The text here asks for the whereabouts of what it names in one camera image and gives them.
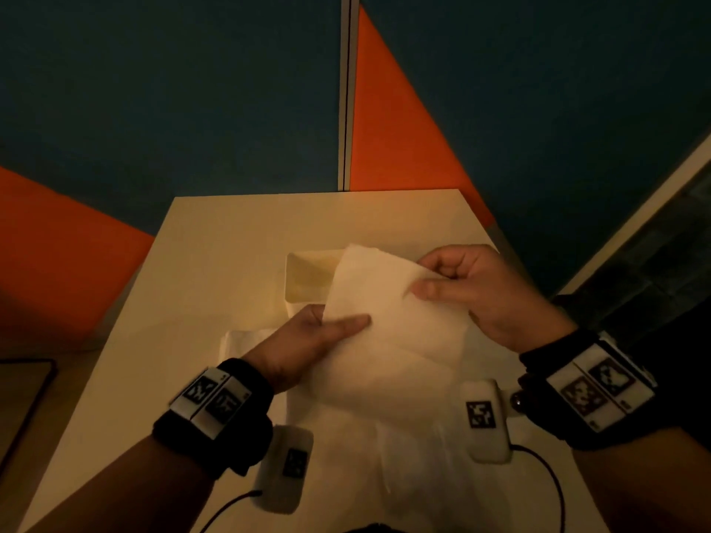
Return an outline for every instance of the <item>person's right hand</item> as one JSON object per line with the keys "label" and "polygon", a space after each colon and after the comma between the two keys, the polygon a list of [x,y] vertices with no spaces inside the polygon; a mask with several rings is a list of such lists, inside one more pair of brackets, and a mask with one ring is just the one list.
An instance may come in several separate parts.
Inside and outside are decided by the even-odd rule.
{"label": "person's right hand", "polygon": [[577,328],[487,245],[440,247],[418,263],[454,280],[416,281],[410,287],[414,295],[466,305],[486,336],[514,352],[544,346]]}

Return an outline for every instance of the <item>person's left hand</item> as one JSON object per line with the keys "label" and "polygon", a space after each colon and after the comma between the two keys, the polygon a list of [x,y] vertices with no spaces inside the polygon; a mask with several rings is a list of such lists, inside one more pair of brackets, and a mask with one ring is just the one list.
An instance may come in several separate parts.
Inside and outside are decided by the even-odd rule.
{"label": "person's left hand", "polygon": [[323,316],[323,305],[307,305],[242,357],[262,373],[274,393],[296,385],[333,346],[370,324],[367,314],[327,323],[321,320]]}

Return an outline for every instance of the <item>hand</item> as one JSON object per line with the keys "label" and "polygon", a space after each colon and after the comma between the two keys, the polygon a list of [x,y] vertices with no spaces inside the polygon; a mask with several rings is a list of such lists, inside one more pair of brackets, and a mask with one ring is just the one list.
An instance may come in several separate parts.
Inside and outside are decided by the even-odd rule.
{"label": "hand", "polygon": [[454,280],[416,281],[414,295],[466,305],[486,336],[514,352],[550,344],[577,328],[487,245],[440,247],[418,263]]}
{"label": "hand", "polygon": [[307,305],[242,357],[262,373],[274,393],[298,384],[301,376],[333,346],[370,324],[367,314],[327,323],[322,321],[323,316],[323,305]]}

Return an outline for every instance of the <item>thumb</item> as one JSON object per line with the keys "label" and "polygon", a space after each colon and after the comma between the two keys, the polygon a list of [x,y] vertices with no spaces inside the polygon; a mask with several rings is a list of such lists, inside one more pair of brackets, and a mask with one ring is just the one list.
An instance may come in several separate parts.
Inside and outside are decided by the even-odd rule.
{"label": "thumb", "polygon": [[442,301],[447,303],[469,303],[472,298],[471,285],[466,281],[434,278],[415,281],[410,286],[414,296],[424,301]]}
{"label": "thumb", "polygon": [[359,314],[342,320],[322,323],[316,336],[319,345],[328,350],[344,338],[352,337],[369,325],[370,316],[368,314]]}

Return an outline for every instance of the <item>metal frame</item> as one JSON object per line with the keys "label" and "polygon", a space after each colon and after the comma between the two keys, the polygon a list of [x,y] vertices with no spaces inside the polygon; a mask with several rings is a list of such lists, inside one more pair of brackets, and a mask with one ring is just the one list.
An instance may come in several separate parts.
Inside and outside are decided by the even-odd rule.
{"label": "metal frame", "polygon": [[356,102],[356,58],[360,0],[341,0],[341,72],[338,93],[338,190],[351,189],[353,105]]}

